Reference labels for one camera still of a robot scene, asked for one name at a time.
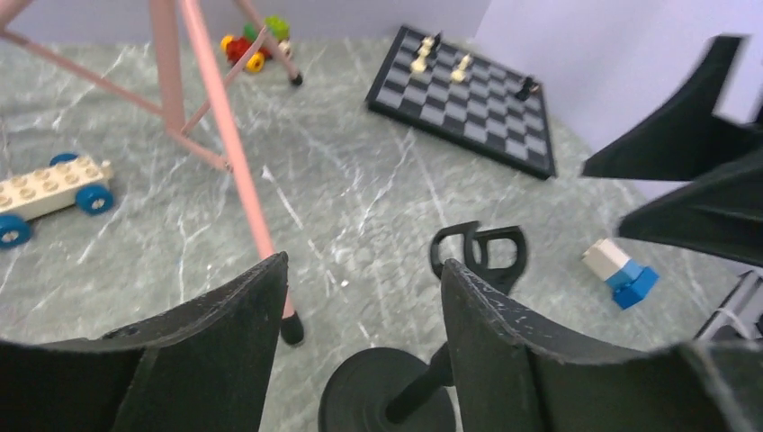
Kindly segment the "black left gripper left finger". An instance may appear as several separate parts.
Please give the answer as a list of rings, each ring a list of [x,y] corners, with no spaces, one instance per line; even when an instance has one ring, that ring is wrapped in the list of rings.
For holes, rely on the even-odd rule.
[[[280,252],[98,339],[3,342],[2,430],[258,430],[287,285]]]

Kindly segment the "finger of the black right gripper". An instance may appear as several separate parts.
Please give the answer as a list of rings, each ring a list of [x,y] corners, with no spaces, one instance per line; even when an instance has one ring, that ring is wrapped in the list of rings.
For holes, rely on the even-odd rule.
[[[632,211],[617,234],[761,267],[762,150]]]
[[[723,164],[762,163],[762,127],[714,114],[747,38],[718,35],[685,83],[638,125],[591,156],[587,177],[690,181]]]

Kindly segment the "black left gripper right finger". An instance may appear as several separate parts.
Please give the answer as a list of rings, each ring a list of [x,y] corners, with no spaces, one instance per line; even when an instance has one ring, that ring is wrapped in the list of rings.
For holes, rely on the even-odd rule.
[[[467,431],[759,431],[762,346],[641,352],[578,333],[450,259],[444,323]]]

